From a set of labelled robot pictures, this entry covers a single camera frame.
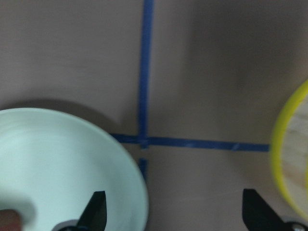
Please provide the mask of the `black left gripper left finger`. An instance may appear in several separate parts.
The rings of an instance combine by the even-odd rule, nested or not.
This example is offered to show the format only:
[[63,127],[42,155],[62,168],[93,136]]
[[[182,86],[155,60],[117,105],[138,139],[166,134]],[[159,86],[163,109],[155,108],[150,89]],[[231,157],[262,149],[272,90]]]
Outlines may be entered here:
[[107,223],[105,191],[94,192],[77,222],[78,231],[104,231]]

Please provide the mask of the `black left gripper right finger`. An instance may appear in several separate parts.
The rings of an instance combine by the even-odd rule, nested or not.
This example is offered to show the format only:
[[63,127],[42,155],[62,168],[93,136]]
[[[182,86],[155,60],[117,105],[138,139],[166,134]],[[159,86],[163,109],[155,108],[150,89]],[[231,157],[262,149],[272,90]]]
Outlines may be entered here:
[[254,189],[243,190],[242,218],[249,231],[292,231]]

